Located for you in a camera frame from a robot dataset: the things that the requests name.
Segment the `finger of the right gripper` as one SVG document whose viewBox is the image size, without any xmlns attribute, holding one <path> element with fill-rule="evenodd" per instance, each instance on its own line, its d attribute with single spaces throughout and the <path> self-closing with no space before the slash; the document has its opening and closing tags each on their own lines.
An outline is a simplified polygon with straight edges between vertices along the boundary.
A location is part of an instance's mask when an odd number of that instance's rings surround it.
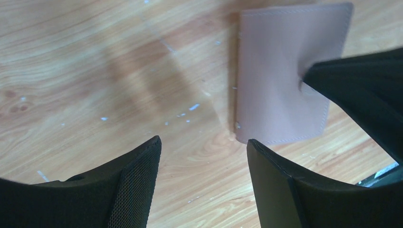
<svg viewBox="0 0 403 228">
<path fill-rule="evenodd" d="M 315 63 L 303 82 L 403 162 L 403 49 Z"/>
</svg>

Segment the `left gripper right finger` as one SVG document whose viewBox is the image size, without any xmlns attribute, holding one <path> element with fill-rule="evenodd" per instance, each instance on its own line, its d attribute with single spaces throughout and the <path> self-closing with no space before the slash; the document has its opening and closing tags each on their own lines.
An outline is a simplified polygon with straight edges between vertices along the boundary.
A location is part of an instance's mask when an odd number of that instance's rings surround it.
<svg viewBox="0 0 403 228">
<path fill-rule="evenodd" d="M 257 140 L 247 158 L 263 228 L 400 228 L 403 183 L 368 188 L 298 165 Z"/>
</svg>

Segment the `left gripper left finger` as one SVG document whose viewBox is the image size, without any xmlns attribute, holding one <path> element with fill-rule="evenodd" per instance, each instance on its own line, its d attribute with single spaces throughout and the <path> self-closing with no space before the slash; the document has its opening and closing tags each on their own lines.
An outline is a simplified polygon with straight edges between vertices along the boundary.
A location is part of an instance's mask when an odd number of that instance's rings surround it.
<svg viewBox="0 0 403 228">
<path fill-rule="evenodd" d="M 3 228 L 144 228 L 153 199 L 162 142 L 154 136 L 132 151 L 66 181 L 0 181 Z"/>
</svg>

